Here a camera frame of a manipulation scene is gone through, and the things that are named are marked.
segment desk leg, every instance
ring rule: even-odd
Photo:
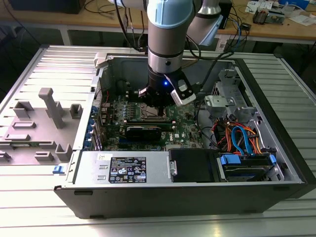
[[[63,26],[59,28],[59,30],[61,37],[63,38],[64,45],[73,45],[67,27]]]
[[[225,49],[225,46],[227,44],[227,41],[231,38],[231,35],[220,35],[218,42],[217,42],[217,46],[216,46],[216,50],[218,52],[223,52]]]

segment workbench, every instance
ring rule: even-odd
[[[248,0],[234,0],[233,2],[238,16],[243,20],[243,22],[252,25],[247,40],[300,44],[313,44],[316,40],[316,24],[303,26],[289,19],[285,19],[283,25],[253,24],[253,14],[244,12]],[[108,4],[108,1],[99,0],[98,4],[105,5]],[[97,6],[94,3],[90,4],[88,8],[90,10],[97,11]],[[115,12],[113,12],[113,19],[110,19],[97,13],[88,12],[84,8],[78,15],[50,12],[15,11],[10,5],[9,9],[25,27],[58,29],[61,33],[64,45],[72,45],[71,38],[68,33],[69,30],[121,32],[119,21]],[[113,6],[107,6],[103,8],[104,11],[112,9],[114,9]],[[307,7],[307,11],[316,12],[316,6],[309,5]],[[141,33],[142,22],[140,11],[132,9],[131,15],[135,32]],[[145,33],[147,33],[148,19],[146,14],[144,14],[144,22]],[[19,24],[9,15],[3,6],[2,1],[0,1],[0,25],[7,27],[19,26]],[[236,29],[233,26],[233,22],[228,21],[226,28],[219,30],[216,35],[216,38],[220,39],[217,49],[219,51],[222,50],[223,45],[226,44],[226,41],[232,39],[235,34]]]
[[[88,93],[88,85],[95,74],[95,54],[107,50],[104,47],[53,45],[40,48],[0,104],[0,136],[3,136],[6,126],[11,123],[10,117],[15,116],[12,100],[15,103],[19,100],[36,103],[38,99],[35,94],[38,94],[38,90],[49,86],[56,94],[60,94],[63,107],[69,108],[73,100],[77,100],[77,95]],[[137,53],[129,48],[115,50],[119,53]],[[203,52],[203,56],[217,55],[216,52]],[[253,53],[236,53],[235,57],[245,61],[309,168],[316,175],[315,95],[283,59],[272,54]],[[70,73],[73,75],[71,79],[61,76]],[[86,79],[80,79],[80,74],[85,74]],[[73,79],[85,83],[74,85]],[[62,95],[69,92],[76,96],[69,98]],[[85,108],[84,96],[76,103]],[[66,179],[65,174],[52,174],[54,167],[0,166],[0,236],[55,237],[74,233],[85,237],[316,235],[316,191],[300,199],[282,201],[264,213],[257,214],[79,219],[52,190],[54,185]]]

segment white sticker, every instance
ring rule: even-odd
[[[97,160],[111,160],[113,154],[99,153]]]

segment wooden desk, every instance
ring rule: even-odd
[[[252,25],[248,40],[272,41],[287,43],[313,44],[316,40],[316,24],[303,26],[289,19],[285,19],[283,25],[265,24],[257,25],[252,23],[251,13],[245,13],[245,5],[248,0],[233,0],[238,16],[246,23]],[[109,4],[107,0],[98,0],[99,5]],[[100,14],[91,13],[82,9],[77,15],[50,12],[32,12],[32,11],[14,11],[7,3],[12,14],[22,22],[26,27],[53,28],[59,29],[65,45],[70,45],[71,40],[68,30],[102,31],[102,32],[121,32],[116,13],[113,12],[113,19]],[[97,6],[92,3],[88,6],[90,10],[96,11]],[[113,6],[104,7],[103,10],[112,10]],[[307,11],[315,11],[316,6],[309,5]],[[132,11],[133,26],[135,32],[142,30],[141,15],[139,10]],[[148,19],[144,14],[145,28],[148,25]],[[6,11],[2,1],[0,1],[0,25],[19,26],[17,22]],[[231,39],[236,33],[232,21],[228,21],[224,30],[219,30],[217,38],[221,41]]]

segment black cable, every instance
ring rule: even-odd
[[[201,127],[199,126],[199,123],[198,123],[198,114],[199,114],[199,111],[200,111],[200,109],[201,109],[201,105],[204,103],[204,100],[200,103],[200,105],[199,105],[199,107],[198,107],[198,110],[197,110],[197,115],[196,115],[196,118],[197,118],[197,128],[198,128],[198,130],[200,131],[200,133],[204,136],[204,137],[206,137],[215,147],[217,147],[217,144],[210,138],[210,137],[208,137],[203,131],[202,131],[202,129],[201,129]]]
[[[140,52],[140,50],[138,48],[136,48],[134,45],[132,45],[130,43],[130,41],[129,41],[128,37],[127,37],[127,33],[126,33],[125,29],[124,29],[124,25],[123,25],[122,19],[121,19],[120,14],[119,14],[119,7],[118,7],[118,1],[117,0],[114,0],[114,5],[115,5],[115,10],[116,10],[117,15],[118,15],[119,25],[120,25],[120,27],[121,27],[121,29],[123,31],[123,35],[124,35],[126,41],[132,46],[133,49],[135,49],[136,51]]]
[[[143,0],[143,6],[144,6],[145,12],[147,12],[147,1],[146,0]]]
[[[131,29],[132,29],[134,45],[136,46],[135,33],[134,33],[134,27],[133,27],[133,20],[132,20],[132,14],[130,13],[130,8],[128,9],[128,16],[129,16],[129,20],[130,20]]]
[[[113,12],[115,11],[115,9],[113,10],[109,10],[109,11],[103,11],[102,8],[106,7],[106,6],[113,6],[113,4],[106,4],[106,5],[102,5],[99,7],[98,11],[92,11],[92,10],[89,10],[87,7],[90,3],[94,2],[95,0],[90,0],[89,2],[87,2],[83,7],[85,10],[87,10],[88,12],[91,12],[91,13],[109,13],[109,12]]]
[[[38,43],[39,45],[41,45],[41,43],[22,25],[22,23],[21,23],[18,19],[16,19],[15,16],[13,16],[13,14],[10,12],[9,8],[8,8],[7,5],[5,4],[5,1],[2,0],[2,2],[3,2],[3,5],[4,5],[5,9],[6,9],[7,12],[12,16],[12,18],[13,18],[17,23],[19,23],[19,25],[20,25],[21,27],[23,27],[24,30],[26,30],[26,32],[36,41],[36,43]]]
[[[140,48],[140,43],[141,43],[140,41],[141,41],[141,38],[143,37],[144,32],[145,32],[145,24],[144,24],[143,11],[140,11],[140,14],[141,14],[141,18],[142,18],[142,27],[143,27],[143,30],[142,30],[142,33],[140,34],[139,38],[138,38],[138,41],[137,41],[138,48]]]
[[[208,80],[208,78],[209,78],[209,75],[211,74],[213,68],[215,67],[215,64],[217,63],[217,61],[220,60],[220,59],[228,58],[228,57],[230,57],[230,56],[232,56],[232,55],[234,54],[234,52],[230,52],[230,53],[228,53],[228,55],[222,57],[224,54],[227,54],[227,53],[228,53],[228,52],[222,52],[220,55],[218,55],[218,56],[215,58],[215,60],[213,61],[213,63],[211,64],[210,68],[209,68],[208,71],[207,71],[207,74],[206,74],[206,76],[205,76],[205,78],[204,78],[204,81],[203,81],[202,84],[201,84],[201,87],[203,87],[203,86],[205,85],[205,83],[207,82],[207,80]]]
[[[199,48],[198,44],[197,44],[190,36],[188,36],[188,35],[187,35],[186,39],[187,39],[187,43],[188,43],[188,47],[189,47],[190,53],[191,53],[195,58],[198,58],[198,59],[201,58],[202,52],[201,52],[201,49]],[[198,56],[196,56],[196,55],[194,54],[193,50],[191,49],[190,41],[191,41],[191,42],[194,44],[194,46],[197,48],[197,50],[198,50]]]

